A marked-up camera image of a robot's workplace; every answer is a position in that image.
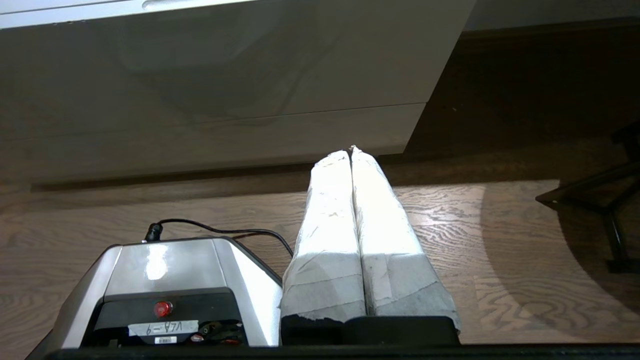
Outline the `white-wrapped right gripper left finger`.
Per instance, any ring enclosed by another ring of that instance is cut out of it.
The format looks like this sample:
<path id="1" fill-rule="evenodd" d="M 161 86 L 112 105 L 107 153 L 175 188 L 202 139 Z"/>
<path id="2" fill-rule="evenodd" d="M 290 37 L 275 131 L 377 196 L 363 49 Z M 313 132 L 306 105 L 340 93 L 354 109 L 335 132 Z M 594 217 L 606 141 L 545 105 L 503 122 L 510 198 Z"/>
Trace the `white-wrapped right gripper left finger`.
<path id="1" fill-rule="evenodd" d="M 352 167 L 344 150 L 311 169 L 306 207 L 279 304 L 282 346 L 333 345 L 343 326 L 365 317 Z"/>

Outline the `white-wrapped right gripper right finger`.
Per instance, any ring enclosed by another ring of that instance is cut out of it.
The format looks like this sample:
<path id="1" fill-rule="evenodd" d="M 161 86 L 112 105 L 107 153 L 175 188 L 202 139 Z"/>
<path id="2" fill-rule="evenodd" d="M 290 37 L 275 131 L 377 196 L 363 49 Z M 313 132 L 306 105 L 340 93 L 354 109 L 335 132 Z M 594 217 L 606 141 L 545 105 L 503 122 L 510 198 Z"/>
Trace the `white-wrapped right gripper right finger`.
<path id="1" fill-rule="evenodd" d="M 455 335 L 461 320 L 402 203 L 377 160 L 350 148 L 353 209 L 366 312 L 377 317 L 444 317 Z"/>

